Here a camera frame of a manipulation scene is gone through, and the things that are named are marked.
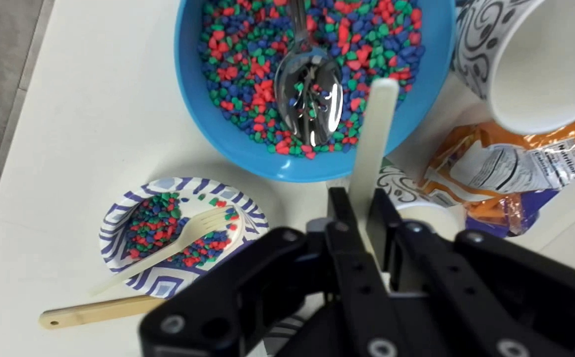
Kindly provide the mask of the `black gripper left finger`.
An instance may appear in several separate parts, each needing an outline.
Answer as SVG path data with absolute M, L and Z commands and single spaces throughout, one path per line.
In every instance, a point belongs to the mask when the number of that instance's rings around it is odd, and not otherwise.
M 144 357 L 247 357 L 314 294 L 324 306 L 278 357 L 391 357 L 389 294 L 366 251 L 350 195 L 334 189 L 328 215 L 306 231 L 274 229 L 149 312 Z

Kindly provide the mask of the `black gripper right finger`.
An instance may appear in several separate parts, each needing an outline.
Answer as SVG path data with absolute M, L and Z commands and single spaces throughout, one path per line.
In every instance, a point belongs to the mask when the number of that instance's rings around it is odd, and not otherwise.
M 389 289 L 425 296 L 457 357 L 575 357 L 575 269 L 483 231 L 445 239 L 383 191 L 370 233 Z

